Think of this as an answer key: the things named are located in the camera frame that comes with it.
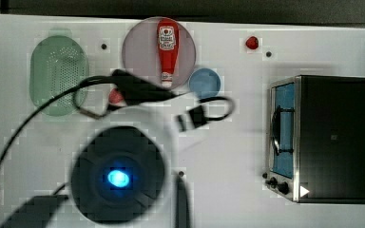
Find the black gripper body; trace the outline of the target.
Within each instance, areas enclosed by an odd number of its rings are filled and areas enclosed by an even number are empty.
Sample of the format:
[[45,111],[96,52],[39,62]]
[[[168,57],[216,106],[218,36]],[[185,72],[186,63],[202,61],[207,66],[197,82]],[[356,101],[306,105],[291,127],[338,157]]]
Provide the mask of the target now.
[[116,69],[110,76],[114,84],[124,97],[123,102],[127,105],[141,103],[156,103],[167,101],[177,97],[177,94],[147,80],[141,79],[127,71]]

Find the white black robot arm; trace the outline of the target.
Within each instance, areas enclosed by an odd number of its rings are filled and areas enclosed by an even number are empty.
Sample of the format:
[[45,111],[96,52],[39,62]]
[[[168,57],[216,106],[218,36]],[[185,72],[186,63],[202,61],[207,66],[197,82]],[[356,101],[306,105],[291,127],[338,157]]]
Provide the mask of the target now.
[[0,228],[193,228],[178,152],[198,99],[119,69],[84,79],[68,94],[105,84],[126,104],[94,114],[76,135],[65,184],[24,202]]

